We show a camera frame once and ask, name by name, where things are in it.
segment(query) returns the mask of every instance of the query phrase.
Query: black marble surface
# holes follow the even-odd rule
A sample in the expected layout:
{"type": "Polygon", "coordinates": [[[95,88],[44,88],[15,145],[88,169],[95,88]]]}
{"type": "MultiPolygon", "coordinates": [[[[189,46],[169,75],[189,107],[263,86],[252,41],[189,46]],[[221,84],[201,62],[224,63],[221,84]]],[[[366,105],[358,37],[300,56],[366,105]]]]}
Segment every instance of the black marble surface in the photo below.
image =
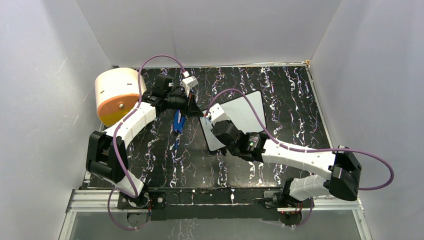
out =
{"type": "MultiPolygon", "coordinates": [[[[220,91],[236,88],[244,93],[262,91],[267,129],[279,140],[311,148],[328,148],[317,103],[304,66],[188,68],[199,84],[197,104],[204,110],[220,91]]],[[[182,79],[180,69],[147,69],[143,77],[150,87],[158,74],[182,79]]],[[[219,103],[239,97],[229,93],[219,103]]],[[[129,170],[149,187],[277,187],[285,179],[310,175],[281,164],[247,162],[229,153],[208,154],[198,118],[189,118],[183,134],[172,134],[174,111],[167,110],[145,127],[129,145],[129,170]]],[[[88,188],[112,185],[91,176],[88,188]]]]}

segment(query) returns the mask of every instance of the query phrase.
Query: gray wall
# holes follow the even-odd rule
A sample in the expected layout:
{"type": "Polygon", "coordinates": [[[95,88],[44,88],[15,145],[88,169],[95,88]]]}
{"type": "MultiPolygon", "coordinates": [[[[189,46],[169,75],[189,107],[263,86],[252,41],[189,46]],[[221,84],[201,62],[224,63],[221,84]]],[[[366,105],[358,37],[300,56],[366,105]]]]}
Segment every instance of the gray wall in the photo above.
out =
{"type": "MultiPolygon", "coordinates": [[[[311,59],[341,0],[77,0],[113,65],[157,54],[187,66],[311,59]]],[[[150,66],[174,66],[157,59],[150,66]]]]}
{"type": "Polygon", "coordinates": [[[75,1],[0,5],[0,239],[57,239],[111,64],[75,1]]]}
{"type": "MultiPolygon", "coordinates": [[[[368,150],[395,171],[392,185],[360,192],[376,240],[424,236],[424,2],[343,0],[311,62],[334,145],[368,150]]],[[[360,157],[361,186],[385,182],[360,157]]]]}

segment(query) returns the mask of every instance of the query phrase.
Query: white metal frame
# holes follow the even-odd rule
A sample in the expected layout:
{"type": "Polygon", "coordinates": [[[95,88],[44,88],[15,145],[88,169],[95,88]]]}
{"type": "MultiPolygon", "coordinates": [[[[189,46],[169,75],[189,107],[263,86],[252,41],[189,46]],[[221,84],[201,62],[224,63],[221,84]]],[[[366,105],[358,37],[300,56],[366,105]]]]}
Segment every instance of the white metal frame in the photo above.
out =
{"type": "MultiPolygon", "coordinates": [[[[330,139],[330,135],[327,129],[326,122],[324,120],[323,111],[319,104],[314,81],[312,79],[311,73],[308,66],[304,62],[281,62],[281,63],[254,63],[254,64],[245,64],[245,65],[227,65],[227,66],[202,66],[205,68],[209,67],[281,67],[281,66],[304,66],[306,67],[306,72],[308,75],[309,82],[312,87],[312,92],[315,96],[315,102],[318,106],[318,111],[321,116],[322,124],[325,129],[325,133],[328,138],[330,147],[333,147],[333,144],[330,139]]],[[[101,123],[99,126],[99,131],[103,131],[104,125],[101,123]]],[[[84,181],[90,179],[90,173],[85,174],[84,181]]],[[[71,237],[72,229],[78,212],[107,212],[108,209],[108,197],[110,190],[75,190],[72,193],[69,205],[66,211],[66,216],[63,222],[62,230],[60,232],[59,240],[68,240],[71,237]]],[[[111,212],[128,212],[128,213],[146,213],[145,209],[135,209],[135,210],[119,210],[117,209],[119,194],[117,192],[112,194],[110,202],[111,212]]],[[[372,240],[370,231],[366,219],[364,217],[364,208],[362,206],[361,200],[358,198],[357,201],[344,201],[335,197],[314,197],[315,207],[313,211],[335,211],[335,210],[345,210],[352,211],[355,218],[356,226],[358,228],[359,235],[362,240],[372,240]]],[[[294,208],[278,208],[277,211],[294,211],[294,208]]]]}

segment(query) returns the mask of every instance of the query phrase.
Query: blue object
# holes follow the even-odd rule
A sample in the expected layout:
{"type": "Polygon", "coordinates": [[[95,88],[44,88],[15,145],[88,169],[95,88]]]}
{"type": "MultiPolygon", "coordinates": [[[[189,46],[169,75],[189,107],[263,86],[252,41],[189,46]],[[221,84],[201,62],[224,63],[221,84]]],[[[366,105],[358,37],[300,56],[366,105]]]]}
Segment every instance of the blue object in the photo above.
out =
{"type": "Polygon", "coordinates": [[[177,134],[183,134],[184,124],[186,123],[186,117],[181,115],[180,110],[177,110],[173,117],[172,129],[177,134]]]}

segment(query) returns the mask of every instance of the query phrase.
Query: marble pattern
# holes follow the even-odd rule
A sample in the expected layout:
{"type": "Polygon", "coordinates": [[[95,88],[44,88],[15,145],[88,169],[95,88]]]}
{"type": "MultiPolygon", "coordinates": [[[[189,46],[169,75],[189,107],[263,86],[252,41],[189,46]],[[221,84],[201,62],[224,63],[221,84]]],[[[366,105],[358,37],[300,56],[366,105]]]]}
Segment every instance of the marble pattern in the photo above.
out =
{"type": "MultiPolygon", "coordinates": [[[[260,90],[265,104],[267,129],[279,140],[311,148],[328,148],[329,142],[304,66],[188,68],[199,84],[196,101],[201,110],[220,91],[235,88],[245,94],[260,90]]],[[[147,69],[147,87],[155,76],[182,79],[179,69],[147,69]]],[[[220,103],[239,97],[231,92],[220,103]]],[[[182,135],[174,135],[174,111],[167,110],[144,128],[127,149],[130,171],[149,187],[277,187],[285,179],[310,175],[281,164],[248,162],[220,151],[209,154],[198,118],[189,118],[182,135]]],[[[110,188],[92,176],[89,188],[110,188]]]]}

